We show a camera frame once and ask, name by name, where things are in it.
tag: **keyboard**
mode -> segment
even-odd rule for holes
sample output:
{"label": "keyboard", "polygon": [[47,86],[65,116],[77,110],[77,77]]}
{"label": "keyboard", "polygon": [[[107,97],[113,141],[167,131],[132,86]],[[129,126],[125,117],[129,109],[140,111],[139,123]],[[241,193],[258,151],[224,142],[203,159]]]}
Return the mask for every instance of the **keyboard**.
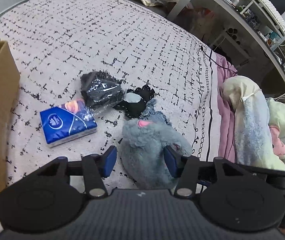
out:
{"label": "keyboard", "polygon": [[280,31],[285,37],[285,21],[279,12],[276,10],[275,6],[270,2],[270,0],[257,0],[263,5],[263,8],[267,11],[270,17],[274,20],[276,25],[279,26]]}

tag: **black circular joint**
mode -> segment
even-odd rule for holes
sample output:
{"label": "black circular joint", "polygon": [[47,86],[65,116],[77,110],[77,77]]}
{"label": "black circular joint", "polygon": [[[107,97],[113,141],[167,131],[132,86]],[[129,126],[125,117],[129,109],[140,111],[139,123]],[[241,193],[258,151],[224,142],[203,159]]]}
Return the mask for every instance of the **black circular joint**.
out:
{"label": "black circular joint", "polygon": [[277,226],[285,214],[280,191],[254,176],[218,180],[200,195],[200,206],[209,220],[238,232]]}
{"label": "black circular joint", "polygon": [[0,193],[0,222],[14,231],[41,233],[72,221],[82,203],[82,195],[72,186],[38,176]]}

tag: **white bottle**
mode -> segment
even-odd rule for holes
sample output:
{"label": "white bottle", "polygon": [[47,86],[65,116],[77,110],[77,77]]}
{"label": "white bottle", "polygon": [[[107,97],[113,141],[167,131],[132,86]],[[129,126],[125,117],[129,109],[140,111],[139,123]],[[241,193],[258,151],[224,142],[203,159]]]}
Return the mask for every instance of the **white bottle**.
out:
{"label": "white bottle", "polygon": [[239,0],[233,0],[232,4],[233,6],[236,6],[239,3]]}

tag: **tissue pack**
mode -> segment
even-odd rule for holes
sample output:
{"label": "tissue pack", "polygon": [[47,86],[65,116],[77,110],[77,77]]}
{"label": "tissue pack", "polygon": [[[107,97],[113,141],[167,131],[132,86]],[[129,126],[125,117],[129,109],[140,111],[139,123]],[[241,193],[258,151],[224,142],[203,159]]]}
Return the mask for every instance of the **tissue pack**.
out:
{"label": "tissue pack", "polygon": [[53,147],[94,133],[97,124],[83,99],[73,100],[40,112],[44,135]]}

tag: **gray plush toy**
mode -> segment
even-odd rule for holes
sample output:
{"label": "gray plush toy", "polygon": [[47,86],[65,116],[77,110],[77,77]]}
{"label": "gray plush toy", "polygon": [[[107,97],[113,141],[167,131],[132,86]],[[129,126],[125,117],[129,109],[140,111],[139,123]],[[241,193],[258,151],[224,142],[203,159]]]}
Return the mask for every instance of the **gray plush toy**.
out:
{"label": "gray plush toy", "polygon": [[164,123],[132,119],[122,130],[123,166],[141,189],[173,188],[174,179],[165,164],[163,148],[171,146],[177,153],[190,156],[192,148],[185,137]]}

